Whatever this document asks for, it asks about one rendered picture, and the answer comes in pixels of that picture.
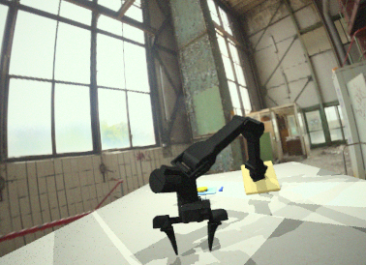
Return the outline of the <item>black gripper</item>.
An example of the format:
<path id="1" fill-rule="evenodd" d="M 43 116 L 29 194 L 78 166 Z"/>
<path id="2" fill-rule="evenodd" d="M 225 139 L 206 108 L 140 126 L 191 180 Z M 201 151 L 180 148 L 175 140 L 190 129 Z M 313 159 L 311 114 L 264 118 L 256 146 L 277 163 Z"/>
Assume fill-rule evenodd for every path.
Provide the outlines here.
<path id="1" fill-rule="evenodd" d="M 173 230 L 173 224 L 175 223 L 181 223 L 181 205 L 182 200 L 185 200 L 186 202 L 196 200 L 196 196 L 198 196 L 197 191 L 187 191 L 187 192 L 181 192 L 176 194 L 177 199 L 177 209 L 178 209 L 178 217 L 170 218 L 169 215 L 162 215 L 162 216 L 156 216 L 153 219 L 153 228 L 161 228 L 160 232 L 166 232 L 166 234 L 169 237 L 170 243 L 173 247 L 173 250 L 176 255 L 178 255 L 178 248 L 175 240 L 175 234 Z M 218 208 L 211 210 L 212 215 L 210 216 L 203 216 L 204 221 L 207 222 L 208 226 L 208 246 L 209 251 L 212 250 L 212 244 L 213 244 L 213 237 L 216 233 L 216 230 L 219 225 L 222 225 L 221 221 L 227 221 L 229 219 L 228 213 L 225 209 Z"/>

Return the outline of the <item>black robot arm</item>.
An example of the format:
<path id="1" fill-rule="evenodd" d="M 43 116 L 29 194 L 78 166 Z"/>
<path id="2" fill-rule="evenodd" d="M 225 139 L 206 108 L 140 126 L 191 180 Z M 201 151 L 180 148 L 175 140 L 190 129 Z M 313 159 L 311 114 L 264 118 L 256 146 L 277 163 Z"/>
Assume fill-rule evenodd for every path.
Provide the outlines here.
<path id="1" fill-rule="evenodd" d="M 254 182 L 264 179 L 268 165 L 260 154 L 259 138 L 263 135 L 264 124 L 249 116 L 234 115 L 218 132 L 204 141 L 199 141 L 175 158 L 170 164 L 161 164 L 149 176 L 149 188 L 154 193 L 197 191 L 197 179 L 214 164 L 217 155 L 229 146 L 240 134 L 247 140 L 249 159 L 244 163 Z M 188 167 L 182 164 L 188 165 Z M 182 200 L 181 218 L 183 223 L 202 222 L 203 216 L 210 216 L 210 199 L 186 202 Z"/>

